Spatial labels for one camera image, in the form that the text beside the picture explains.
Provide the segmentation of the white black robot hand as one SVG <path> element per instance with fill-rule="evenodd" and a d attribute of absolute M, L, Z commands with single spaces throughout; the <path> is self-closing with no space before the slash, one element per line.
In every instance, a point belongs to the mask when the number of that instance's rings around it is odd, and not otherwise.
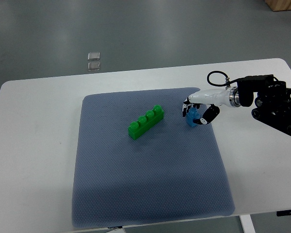
<path fill-rule="evenodd" d="M 220 113 L 219 107 L 226 105 L 230 107 L 240 107 L 238 89 L 230 87 L 226 90 L 211 89 L 204 91 L 197 91 L 187 97 L 183 102 L 182 115 L 186 118 L 186 114 L 190 108 L 197 110 L 201 105 L 209 105 L 209 108 L 200 115 L 200 119 L 193 120 L 197 125 L 207 125 L 211 123 Z"/>

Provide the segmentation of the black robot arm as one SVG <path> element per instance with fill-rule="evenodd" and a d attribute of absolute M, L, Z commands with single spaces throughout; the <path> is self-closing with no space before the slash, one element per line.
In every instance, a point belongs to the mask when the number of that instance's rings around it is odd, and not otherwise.
<path fill-rule="evenodd" d="M 246 76 L 236 81 L 240 105 L 254 103 L 252 117 L 291 136 L 291 88 L 271 75 Z"/>

